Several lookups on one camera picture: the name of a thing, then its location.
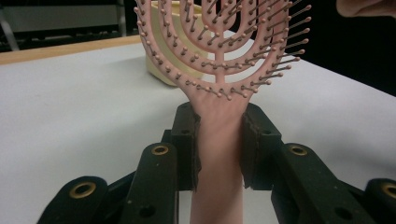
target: wooden strip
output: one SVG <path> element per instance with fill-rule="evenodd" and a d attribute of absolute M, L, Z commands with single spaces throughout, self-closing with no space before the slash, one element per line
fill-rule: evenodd
<path fill-rule="evenodd" d="M 122 45 L 137 44 L 140 42 L 141 41 L 139 35 L 132 35 L 126 37 L 95 40 L 40 49 L 25 49 L 19 51 L 4 52 L 0 53 L 0 64 L 27 62 L 37 59 L 45 59 L 95 49 L 106 49 Z"/>

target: white table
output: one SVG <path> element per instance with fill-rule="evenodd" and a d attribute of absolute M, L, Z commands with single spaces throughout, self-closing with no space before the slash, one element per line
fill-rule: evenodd
<path fill-rule="evenodd" d="M 187 98 L 149 75 L 144 55 L 136 44 L 0 65 L 0 223 L 37 222 L 68 181 L 110 184 L 161 140 Z M 395 97 L 299 62 L 251 102 L 285 143 L 313 148 L 341 180 L 363 189 L 396 179 Z M 270 192 L 245 198 L 245 223 L 276 223 Z M 181 193 L 180 223 L 189 206 Z"/>

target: beige container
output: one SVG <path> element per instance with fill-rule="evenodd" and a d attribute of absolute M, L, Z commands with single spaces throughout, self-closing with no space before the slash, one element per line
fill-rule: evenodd
<path fill-rule="evenodd" d="M 178 38 L 180 41 L 183 42 L 183 44 L 189 48 L 189 51 L 193 51 L 194 53 L 200 55 L 200 57 L 207 57 L 207 52 L 202 51 L 195 47 L 190 40 L 185 36 L 183 32 L 183 28 L 181 27 L 180 23 L 180 15 L 178 14 L 179 12 L 179 2 L 178 1 L 172 1 L 172 20 L 175 25 L 175 30 L 177 32 Z M 202 23 L 202 17 L 201 17 L 201 7 L 194 5 L 194 14 L 198 16 L 198 20 L 195 22 L 194 27 L 198 31 L 202 31 L 204 29 L 204 25 Z M 176 66 L 182 73 L 185 73 L 189 75 L 190 77 L 197 77 L 201 78 L 203 73 L 196 71 L 190 67 L 188 67 L 186 64 L 181 62 L 175 55 L 174 53 L 166 46 L 166 43 L 163 40 L 163 36 L 160 31 L 160 24 L 162 24 L 160 21 L 162 19 L 159 19 L 158 17 L 158 2 L 151 2 L 151 27 L 152 31 L 154 33 L 155 40 L 160 47 L 161 52 L 163 55 L 166 57 L 167 60 L 169 60 L 170 63 L 172 63 L 174 66 Z M 148 55 L 146 55 L 146 67 L 148 71 L 157 77 L 159 80 L 162 82 L 170 85 L 170 86 L 176 86 L 175 83 L 173 83 L 171 80 L 169 80 L 167 77 L 165 77 L 161 71 L 154 65 L 154 63 L 151 61 Z"/>

